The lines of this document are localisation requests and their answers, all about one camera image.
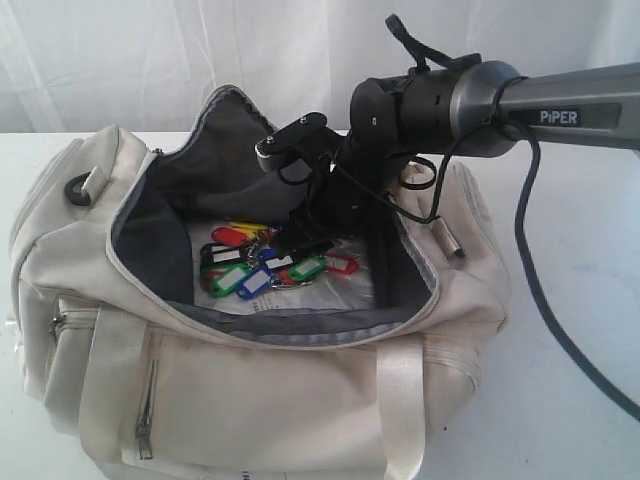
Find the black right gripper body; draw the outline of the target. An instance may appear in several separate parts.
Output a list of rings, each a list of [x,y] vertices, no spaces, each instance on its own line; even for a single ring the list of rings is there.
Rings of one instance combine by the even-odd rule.
[[[392,147],[342,141],[330,173],[311,187],[308,198],[290,212],[294,222],[306,220],[320,239],[359,229],[400,173],[400,152]]]

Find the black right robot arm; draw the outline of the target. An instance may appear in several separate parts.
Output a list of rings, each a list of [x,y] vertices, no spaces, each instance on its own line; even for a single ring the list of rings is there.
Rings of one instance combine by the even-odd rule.
[[[637,149],[639,67],[529,78],[476,56],[438,70],[419,64],[359,84],[350,115],[346,135],[312,112],[257,145],[265,162],[310,170],[304,199],[273,240],[277,252],[321,254],[364,230],[404,167],[427,154],[494,158],[521,140]]]

